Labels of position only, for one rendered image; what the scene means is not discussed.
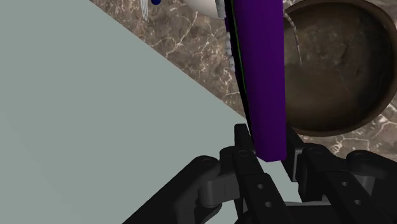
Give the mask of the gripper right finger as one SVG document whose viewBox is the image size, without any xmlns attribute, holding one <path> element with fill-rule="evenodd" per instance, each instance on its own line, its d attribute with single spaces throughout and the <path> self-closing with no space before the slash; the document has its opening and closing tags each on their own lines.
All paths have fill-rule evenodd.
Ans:
<svg viewBox="0 0 397 224">
<path fill-rule="evenodd" d="M 282 165 L 298 183 L 303 218 L 322 224 L 397 224 L 397 162 L 367 150 L 339 158 L 286 129 Z"/>
</svg>

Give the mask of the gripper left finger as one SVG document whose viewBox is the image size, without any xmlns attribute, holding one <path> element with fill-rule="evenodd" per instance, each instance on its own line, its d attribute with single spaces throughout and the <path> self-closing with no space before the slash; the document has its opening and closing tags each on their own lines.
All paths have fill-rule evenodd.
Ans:
<svg viewBox="0 0 397 224">
<path fill-rule="evenodd" d="M 231 200 L 236 224 L 293 224 L 245 124 L 235 125 L 234 141 L 219 158 L 194 158 L 122 224 L 206 224 Z"/>
</svg>

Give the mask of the purple box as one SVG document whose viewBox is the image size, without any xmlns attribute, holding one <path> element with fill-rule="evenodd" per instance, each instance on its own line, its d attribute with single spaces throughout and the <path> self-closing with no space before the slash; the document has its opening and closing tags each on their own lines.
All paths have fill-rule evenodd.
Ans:
<svg viewBox="0 0 397 224">
<path fill-rule="evenodd" d="M 286 158 L 282 0 L 224 0 L 237 76 L 256 155 Z"/>
</svg>

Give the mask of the brown round bowl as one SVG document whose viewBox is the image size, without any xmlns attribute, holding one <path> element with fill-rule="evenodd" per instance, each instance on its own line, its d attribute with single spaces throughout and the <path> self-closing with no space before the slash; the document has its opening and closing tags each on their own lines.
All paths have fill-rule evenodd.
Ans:
<svg viewBox="0 0 397 224">
<path fill-rule="evenodd" d="M 397 94 L 397 27 L 367 0 L 301 0 L 286 8 L 287 122 L 306 136 L 363 127 Z"/>
</svg>

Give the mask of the white figure with blue dot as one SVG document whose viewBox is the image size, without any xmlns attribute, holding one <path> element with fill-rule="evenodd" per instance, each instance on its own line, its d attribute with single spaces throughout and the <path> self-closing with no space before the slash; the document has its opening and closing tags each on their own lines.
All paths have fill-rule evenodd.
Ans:
<svg viewBox="0 0 397 224">
<path fill-rule="evenodd" d="M 141 13 L 143 19 L 148 22 L 148 3 L 158 5 L 163 0 L 139 0 Z M 211 18 L 215 19 L 226 19 L 226 9 L 224 0 L 183 0 L 191 9 Z M 226 55 L 229 60 L 230 70 L 235 72 L 235 62 L 233 59 L 231 36 L 230 32 L 226 32 Z"/>
</svg>

